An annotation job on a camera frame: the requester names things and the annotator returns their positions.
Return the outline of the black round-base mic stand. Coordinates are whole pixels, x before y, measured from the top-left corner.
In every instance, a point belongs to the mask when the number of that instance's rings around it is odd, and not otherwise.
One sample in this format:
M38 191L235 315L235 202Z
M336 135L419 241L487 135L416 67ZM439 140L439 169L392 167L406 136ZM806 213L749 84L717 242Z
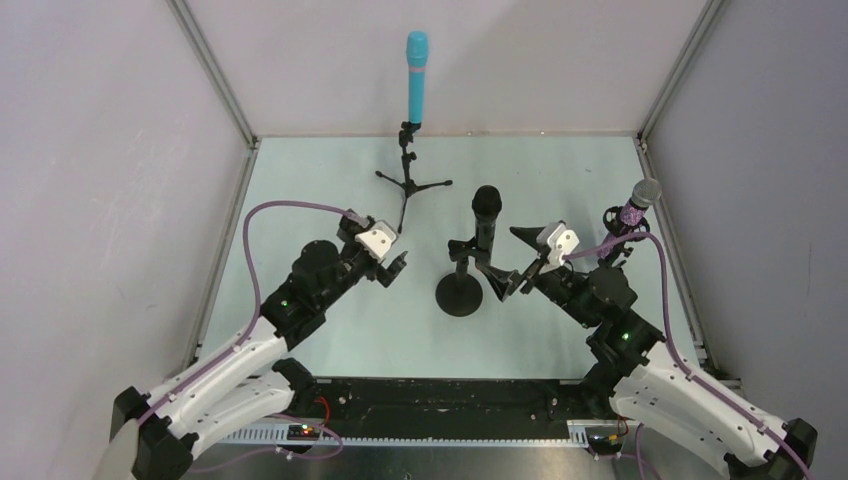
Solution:
M482 248L478 239L448 241L449 260L455 269L442 277L435 290L439 308L453 317L466 317L482 305L483 289L480 282L469 272L470 260L474 259L478 269L491 264L491 251Z

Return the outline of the black microphone orange cap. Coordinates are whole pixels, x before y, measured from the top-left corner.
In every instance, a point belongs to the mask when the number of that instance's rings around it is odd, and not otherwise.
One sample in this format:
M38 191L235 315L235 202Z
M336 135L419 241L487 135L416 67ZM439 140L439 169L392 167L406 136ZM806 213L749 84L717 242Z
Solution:
M472 199L475 217L474 239L478 250L490 253L493 249L497 218L502 211L499 190L492 185L477 189Z

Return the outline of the teal blue microphone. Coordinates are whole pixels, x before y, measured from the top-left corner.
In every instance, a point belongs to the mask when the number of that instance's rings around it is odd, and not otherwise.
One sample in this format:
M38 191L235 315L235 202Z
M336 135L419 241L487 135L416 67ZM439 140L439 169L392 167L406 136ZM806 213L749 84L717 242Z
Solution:
M420 125L423 118L425 73L429 57L429 40L423 31L412 31L406 42L408 66L408 122Z

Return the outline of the black small tripod stand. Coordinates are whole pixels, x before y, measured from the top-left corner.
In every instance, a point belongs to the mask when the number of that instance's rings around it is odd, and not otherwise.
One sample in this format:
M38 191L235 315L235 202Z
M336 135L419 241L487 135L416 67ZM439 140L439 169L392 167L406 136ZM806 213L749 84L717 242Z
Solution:
M391 178L390 176L384 174L383 172L377 170L375 175L377 178L390 182L391 184L399 187L403 192L403 200L400 209L400 217L397 225L397 233L403 233L404 220L406 217L407 205L409 199L415 194L429 190L436 187L449 187L453 185L453 181L443 180L440 182L426 183L420 184L416 182L411 175L411 164L413 161L417 159L417 154L414 151L409 149L410 145L414 142L415 134L420 130L420 123L412 123L410 121L404 121L401 123L400 130L398 132L398 145L401 149L401 167L403 172L403 179L401 181Z

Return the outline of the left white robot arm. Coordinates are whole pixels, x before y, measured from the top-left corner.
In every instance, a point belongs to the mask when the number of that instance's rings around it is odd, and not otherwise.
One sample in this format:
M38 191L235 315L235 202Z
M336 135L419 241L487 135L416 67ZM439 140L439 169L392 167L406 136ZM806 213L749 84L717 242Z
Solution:
M302 399L312 378L290 352L360 280L389 286L406 265L403 255L384 263L398 234L383 220L344 218L337 236L341 246L306 244L248 325L209 357L147 393L121 392L95 478L180 479L225 437Z

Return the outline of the black shock-mount tripod stand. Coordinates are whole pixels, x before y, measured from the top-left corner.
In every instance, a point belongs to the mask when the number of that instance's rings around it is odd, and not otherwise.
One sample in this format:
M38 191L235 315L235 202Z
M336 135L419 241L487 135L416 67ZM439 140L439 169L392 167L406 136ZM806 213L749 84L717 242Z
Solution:
M612 242L634 230L632 225L623 220L622 212L627 212L627 206L614 206L605 211L603 223L607 230L607 236L603 240L603 244ZM613 266L617 260L622 258L621 264L623 264L627 261L632 251L632 247L627 247L626 243L622 242L606 247L598 253L598 258L600 262L609 266Z

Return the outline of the purple glitter microphone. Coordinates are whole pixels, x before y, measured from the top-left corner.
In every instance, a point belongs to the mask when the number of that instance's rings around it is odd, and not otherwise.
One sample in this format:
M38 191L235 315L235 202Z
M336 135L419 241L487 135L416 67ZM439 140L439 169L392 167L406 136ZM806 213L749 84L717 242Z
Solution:
M627 206L627 212L622 212L622 218L634 227L631 233L650 232L651 227L645 216L648 210L660 200L661 195L662 187L656 179L644 178L634 185L630 198L621 205ZM603 245L602 250L608 247L608 243Z

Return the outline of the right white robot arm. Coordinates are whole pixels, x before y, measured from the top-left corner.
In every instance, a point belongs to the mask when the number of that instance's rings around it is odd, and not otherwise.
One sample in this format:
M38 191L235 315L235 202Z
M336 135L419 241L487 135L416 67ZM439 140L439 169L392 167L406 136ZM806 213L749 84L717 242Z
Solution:
M663 260L662 245L650 231L624 227L583 251L563 222L511 232L537 252L522 272L492 266L475 239L449 241L449 256L456 264L473 258L499 300L537 291L589 329L587 344L597 362L583 382L615 414L675 441L727 479L811 478L817 442L812 425L754 406L684 357L667 306L661 328L634 311L636 293L615 260L628 255L626 243L643 240Z

